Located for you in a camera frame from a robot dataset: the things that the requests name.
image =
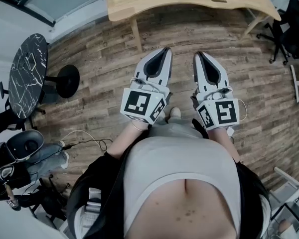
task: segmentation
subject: white marker cube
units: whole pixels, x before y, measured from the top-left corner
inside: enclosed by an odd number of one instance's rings
[[[196,110],[206,130],[239,124],[238,99],[205,100]]]
[[[154,124],[165,106],[164,94],[125,88],[121,113],[129,119]]]

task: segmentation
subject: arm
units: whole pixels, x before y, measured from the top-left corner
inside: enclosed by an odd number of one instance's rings
[[[142,131],[137,130],[135,127],[145,131],[148,124],[131,120],[109,147],[107,152],[112,157],[120,159],[124,151],[142,134]]]
[[[229,139],[226,129],[217,128],[214,130],[210,130],[210,131],[208,131],[208,136],[209,136],[210,140],[213,140],[213,141],[219,143],[220,145],[222,145],[229,152],[229,154],[233,157],[233,159],[236,163],[240,162],[240,156],[239,156],[235,146]]]

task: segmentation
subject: desk leg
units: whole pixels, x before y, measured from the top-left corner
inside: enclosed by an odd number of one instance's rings
[[[130,24],[131,24],[131,28],[133,31],[133,35],[135,38],[135,43],[138,48],[138,51],[139,51],[139,53],[142,53],[143,50],[142,50],[142,43],[141,43],[141,38],[140,38],[140,33],[139,33],[139,28],[138,28],[138,22],[135,17],[132,17],[130,19]]]
[[[242,34],[240,40],[243,39],[259,22],[264,20],[266,17],[267,15],[260,11],[257,17],[250,23],[245,32]]]

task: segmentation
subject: marble tabletop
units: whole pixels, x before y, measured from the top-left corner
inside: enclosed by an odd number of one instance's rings
[[[9,101],[21,119],[34,111],[41,94],[47,66],[47,43],[41,34],[28,37],[18,49],[10,70]]]

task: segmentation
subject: wooden floor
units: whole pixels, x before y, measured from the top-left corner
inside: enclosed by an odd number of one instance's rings
[[[191,5],[155,8],[139,16],[144,49],[139,55],[128,22],[103,19],[90,23],[49,48],[48,75],[55,76],[63,66],[73,64],[80,71],[81,82],[73,97],[43,105],[46,115],[37,114],[34,124],[46,142],[58,142],[76,129],[86,130],[96,139],[114,139],[127,122],[119,110],[123,89],[129,85],[136,64],[151,50],[165,46],[171,47],[174,55],[169,82],[174,95],[165,111],[178,106],[185,119],[197,118],[190,100],[195,89],[192,59],[196,51],[204,51],[224,66],[234,95],[247,105],[248,116],[234,134],[243,163],[268,189],[281,184],[273,172],[275,166],[299,180],[299,103],[290,68],[283,66],[281,54],[274,64],[268,62],[274,45],[256,38],[264,32],[261,27],[239,41],[246,27],[242,10]],[[299,78],[299,60],[292,63]],[[88,135],[78,132],[65,142],[87,140]],[[93,141],[68,152],[68,169],[53,171],[58,186],[73,185],[102,155]]]

